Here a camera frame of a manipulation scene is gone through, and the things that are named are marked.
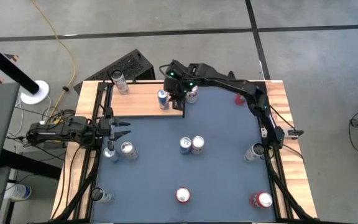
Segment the blue can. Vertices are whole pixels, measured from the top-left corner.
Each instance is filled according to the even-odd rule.
[[[113,163],[117,163],[119,161],[119,154],[115,150],[109,150],[108,148],[105,148],[103,155],[110,159]]]
[[[168,94],[163,90],[159,90],[157,93],[157,97],[161,110],[167,110],[169,108]]]
[[[183,137],[180,139],[180,154],[187,155],[191,151],[191,139]]]

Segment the soda can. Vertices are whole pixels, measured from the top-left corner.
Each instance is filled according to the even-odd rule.
[[[157,97],[158,97],[158,103],[160,104],[161,110],[167,110],[169,108],[168,94],[163,90],[159,90],[157,92]]]
[[[119,161],[119,154],[115,150],[109,150],[107,147],[104,148],[103,155],[110,159],[113,163]]]
[[[112,74],[110,76],[111,76],[112,82],[114,82],[114,84],[118,88],[118,91],[120,92],[120,94],[126,95],[129,93],[128,84],[125,81],[124,74],[121,71],[115,70],[112,72]]]
[[[246,103],[246,98],[241,94],[237,94],[236,99],[234,100],[234,102],[237,105],[242,106],[242,105],[244,105]]]
[[[127,159],[137,159],[139,157],[137,148],[130,142],[124,142],[121,145],[121,152]]]
[[[258,192],[250,196],[249,203],[254,208],[269,208],[273,204],[273,198],[267,192]]]
[[[94,202],[108,203],[114,200],[114,194],[108,194],[100,187],[95,187],[91,191],[91,200]]]
[[[183,155],[189,154],[191,149],[191,139],[183,137],[180,139],[180,153]]]
[[[252,162],[256,158],[259,158],[260,156],[263,156],[265,153],[265,148],[261,143],[256,143],[252,145],[246,153],[244,153],[244,160],[246,162]]]
[[[190,191],[186,187],[181,187],[177,190],[176,197],[178,202],[187,203],[190,200]]]
[[[186,93],[187,103],[196,103],[198,94],[198,86],[194,86],[193,89]]]
[[[203,153],[204,139],[201,136],[196,136],[193,138],[193,142],[191,144],[191,153],[194,155],[199,155]]]

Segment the concrete floor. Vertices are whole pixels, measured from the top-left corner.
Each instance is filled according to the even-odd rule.
[[[250,28],[243,0],[49,0],[37,1],[59,34],[97,34],[149,30]],[[252,0],[258,27],[358,25],[358,0]],[[0,0],[0,37],[52,35],[29,0]],[[284,80],[292,115],[305,134],[300,139],[311,191],[322,220],[358,223],[358,153],[351,148],[347,124],[358,111],[358,29],[260,33],[271,79]],[[133,49],[154,65],[172,58],[205,62],[238,78],[263,79],[252,33],[168,35],[64,40],[78,65],[75,84]],[[17,65],[51,87],[57,100],[71,77],[67,53],[53,40],[0,42],[0,51],[19,55]],[[77,94],[61,108],[75,109]],[[42,112],[45,101],[25,108]],[[40,116],[25,113],[24,127]],[[15,111],[11,131],[20,124]],[[358,129],[354,130],[358,147]],[[15,142],[6,142],[18,151]],[[26,208],[50,214],[53,200],[29,200],[17,207],[11,223],[41,222]]]

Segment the white base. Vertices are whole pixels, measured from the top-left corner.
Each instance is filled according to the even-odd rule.
[[[34,95],[27,95],[25,93],[21,93],[20,98],[23,103],[28,105],[34,105],[42,102],[49,94],[49,85],[45,81],[37,80],[36,84],[40,87],[40,90]]]

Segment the blue mat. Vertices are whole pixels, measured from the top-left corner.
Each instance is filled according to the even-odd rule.
[[[186,117],[130,117],[130,141],[139,150],[134,161],[117,164],[102,156],[98,187],[114,192],[112,203],[94,203],[94,223],[249,222],[274,221],[274,211],[255,209],[251,194],[270,192],[265,162],[246,163],[245,151],[260,142],[257,119],[235,94],[200,88],[198,101],[186,104]],[[181,155],[179,140],[196,135],[205,140],[201,155]],[[175,192],[187,187],[190,201],[180,204]]]

